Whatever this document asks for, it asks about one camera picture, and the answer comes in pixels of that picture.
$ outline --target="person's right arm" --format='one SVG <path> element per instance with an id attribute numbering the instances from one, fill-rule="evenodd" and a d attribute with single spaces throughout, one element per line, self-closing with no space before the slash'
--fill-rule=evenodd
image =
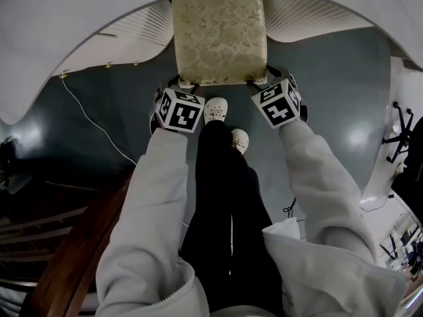
<path id="1" fill-rule="evenodd" d="M 374 263 L 375 246 L 360 213 L 361 192 L 327 142 L 302 121 L 280 128 L 289 184 L 305 214 L 308 242 L 343 248 Z"/>

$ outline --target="white shoe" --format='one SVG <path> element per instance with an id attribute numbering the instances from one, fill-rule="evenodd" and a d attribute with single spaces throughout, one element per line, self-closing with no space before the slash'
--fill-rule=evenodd
<path id="1" fill-rule="evenodd" d="M 212 98 L 204 106 L 204 121 L 225 121 L 227 113 L 227 101 L 224 98 Z"/>
<path id="2" fill-rule="evenodd" d="M 232 145 L 244 154 L 249 147 L 249 135 L 242 129 L 234 129 L 232 131 Z"/>

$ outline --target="gray jacket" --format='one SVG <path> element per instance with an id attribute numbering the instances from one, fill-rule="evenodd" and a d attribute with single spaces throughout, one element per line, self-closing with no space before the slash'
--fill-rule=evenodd
<path id="1" fill-rule="evenodd" d="M 393 316 L 406 280 L 375 266 L 373 240 L 358 212 L 356 183 L 306 123 L 283 126 L 280 138 L 307 236 L 307 241 L 295 238 L 286 223 L 263 230 L 288 295 L 287 316 Z M 96 316 L 210 315 L 194 270 L 178 257 L 186 146 L 185 136 L 158 129 L 140 158 L 98 265 Z M 229 311 L 225 316 L 251 314 Z"/>

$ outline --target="chair seat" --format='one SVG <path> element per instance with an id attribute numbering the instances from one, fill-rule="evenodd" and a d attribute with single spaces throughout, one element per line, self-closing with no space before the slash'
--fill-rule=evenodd
<path id="1" fill-rule="evenodd" d="M 262 0 L 172 0 L 180 86 L 266 82 Z"/>

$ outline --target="person's left arm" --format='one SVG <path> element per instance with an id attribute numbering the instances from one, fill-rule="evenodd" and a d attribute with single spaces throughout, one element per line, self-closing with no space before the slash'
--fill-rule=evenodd
<path id="1" fill-rule="evenodd" d="M 173 292 L 186 205 L 187 142 L 157 129 L 140 158 L 98 265 L 96 316 L 117 316 Z"/>

